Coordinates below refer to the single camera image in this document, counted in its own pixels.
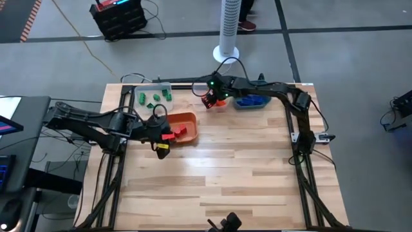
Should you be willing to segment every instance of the gray floor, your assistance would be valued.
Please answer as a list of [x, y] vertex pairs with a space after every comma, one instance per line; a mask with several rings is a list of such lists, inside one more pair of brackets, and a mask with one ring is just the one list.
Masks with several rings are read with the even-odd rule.
[[[57, 0], [84, 36], [98, 35], [88, 13], [92, 0]], [[156, 1], [166, 32], [218, 30], [220, 1]], [[154, 12], [150, 3], [143, 5]], [[283, 0], [289, 28], [387, 26], [411, 24], [408, 0]], [[280, 28], [272, 0], [256, 0], [260, 29]], [[157, 21], [147, 28], [159, 32]], [[30, 37], [76, 36], [50, 0], [42, 2]], [[410, 128], [386, 133], [380, 116], [389, 100], [412, 87], [412, 31], [292, 34], [303, 82], [315, 84], [321, 109], [337, 138], [333, 158], [350, 224], [360, 229], [411, 231], [412, 134]], [[116, 73], [112, 76], [81, 42], [0, 44], [3, 95], [51, 95], [55, 98], [101, 101], [107, 83], [140, 72], [154, 79], [197, 77], [217, 67], [211, 56], [218, 37], [137, 39], [88, 42]], [[292, 82], [282, 35], [241, 35], [237, 47], [251, 79], [260, 72], [269, 81]], [[229, 71], [242, 75], [238, 64]], [[98, 110], [99, 104], [77, 103]], [[34, 160], [64, 161], [70, 150], [63, 142], [44, 139]], [[34, 164], [44, 169], [45, 162]], [[41, 218], [38, 231], [67, 229], [72, 220]]]

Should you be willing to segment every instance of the black metal frame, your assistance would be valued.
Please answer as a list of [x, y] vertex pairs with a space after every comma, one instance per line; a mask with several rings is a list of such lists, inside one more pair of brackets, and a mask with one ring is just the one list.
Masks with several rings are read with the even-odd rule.
[[[135, 86], [131, 86], [131, 85], [124, 85], [122, 87], [119, 107], [125, 105], [126, 96], [129, 93], [131, 94], [131, 96], [130, 96], [130, 99], [127, 105], [133, 106], [133, 103], [135, 101], [135, 95], [133, 91], [134, 88]], [[172, 89], [190, 90], [191, 86], [190, 85], [172, 85]], [[292, 113], [289, 107], [285, 107], [285, 113], [286, 113], [286, 121], [288, 124], [289, 133], [293, 133], [294, 125], [292, 121]], [[305, 126], [307, 127], [307, 125], [303, 126], [303, 124], [307, 122], [299, 120], [299, 118], [297, 118], [297, 122], [298, 122], [299, 129], [301, 128], [303, 129], [305, 128]], [[118, 169], [115, 174], [115, 177], [113, 178], [112, 181], [110, 181], [112, 173], [113, 173], [113, 168], [115, 165], [115, 156], [111, 155], [109, 157], [108, 165], [106, 169], [106, 176], [104, 179], [102, 197], [96, 204], [95, 208], [92, 209], [92, 213], [86, 218], [85, 222], [83, 222], [80, 226], [76, 228], [76, 231], [110, 231], [114, 229], [115, 219], [116, 219], [116, 214], [117, 214], [118, 198], [120, 195], [120, 186], [122, 182], [122, 173], [124, 169], [127, 141], [123, 143], [122, 145], [124, 146], [124, 149], [122, 149], [121, 151], [122, 154], [119, 154]], [[299, 156], [301, 155], [301, 153], [298, 150], [298, 146], [292, 143], [292, 140], [291, 140], [291, 146], [292, 146], [292, 152], [294, 156], [294, 163], [296, 164], [295, 170], [296, 170], [296, 175], [297, 175], [297, 179], [299, 183], [299, 192], [300, 192], [300, 197], [301, 197], [302, 210], [303, 210], [306, 229], [308, 230], [336, 229], [337, 231], [341, 231], [341, 230], [350, 231], [351, 230], [350, 227], [346, 227], [343, 224], [341, 224], [339, 221], [337, 221], [336, 218], [329, 212], [327, 207], [323, 204], [322, 200], [318, 197], [317, 186], [316, 186], [315, 177], [314, 177], [314, 170], [313, 170], [313, 166], [312, 166], [312, 162], [310, 160], [309, 154], [304, 154], [304, 157], [303, 157], [306, 162], [307, 172], [308, 172], [308, 178], [306, 178], [304, 176], [301, 162], [299, 161]], [[311, 196], [312, 200], [314, 201], [314, 208], [315, 208], [316, 218], [317, 218], [317, 226], [312, 225], [306, 192], [308, 192], [308, 194]], [[102, 224], [103, 224], [103, 216], [104, 216], [106, 202], [108, 201], [112, 193], [113, 193], [113, 201], [112, 201], [111, 211], [109, 215], [109, 225], [103, 227]], [[324, 221], [323, 221], [324, 217], [328, 221], [328, 223], [331, 225], [331, 227], [324, 226]], [[90, 228], [96, 218], [97, 218], [96, 227]]]

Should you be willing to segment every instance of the wooden table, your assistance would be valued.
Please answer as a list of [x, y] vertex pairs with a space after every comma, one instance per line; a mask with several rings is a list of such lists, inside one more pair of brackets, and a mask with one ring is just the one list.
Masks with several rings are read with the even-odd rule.
[[[317, 103], [311, 84], [298, 85]], [[108, 84], [101, 112], [118, 107], [121, 84]], [[150, 145], [129, 141], [115, 229], [209, 229], [207, 219], [220, 222], [231, 211], [241, 229], [304, 229], [303, 211], [292, 156], [285, 109], [273, 98], [262, 110], [206, 110], [189, 90], [173, 90], [173, 111], [191, 111], [198, 119], [196, 144], [172, 149], [158, 160]], [[321, 116], [310, 107], [314, 132], [324, 130]], [[329, 146], [316, 145], [329, 157]], [[80, 224], [91, 211], [102, 151], [91, 149], [84, 177]], [[335, 170], [314, 153], [312, 164], [320, 198], [343, 224], [348, 223]], [[100, 171], [102, 192], [107, 159]], [[316, 223], [313, 203], [312, 223]], [[108, 224], [111, 199], [106, 205]]]

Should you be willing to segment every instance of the green block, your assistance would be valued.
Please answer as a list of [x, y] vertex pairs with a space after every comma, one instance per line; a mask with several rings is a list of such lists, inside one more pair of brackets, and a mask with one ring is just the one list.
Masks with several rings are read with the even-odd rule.
[[162, 95], [163, 95], [163, 97], [166, 97], [167, 94], [168, 94], [167, 89], [162, 90]]
[[144, 93], [140, 93], [139, 95], [139, 104], [141, 104], [142, 106], [145, 104], [146, 102], [146, 95]]
[[172, 94], [171, 93], [167, 94], [166, 101], [172, 101]]
[[154, 94], [154, 95], [153, 95], [153, 99], [154, 99], [155, 101], [160, 101], [160, 96], [157, 95], [157, 94]]

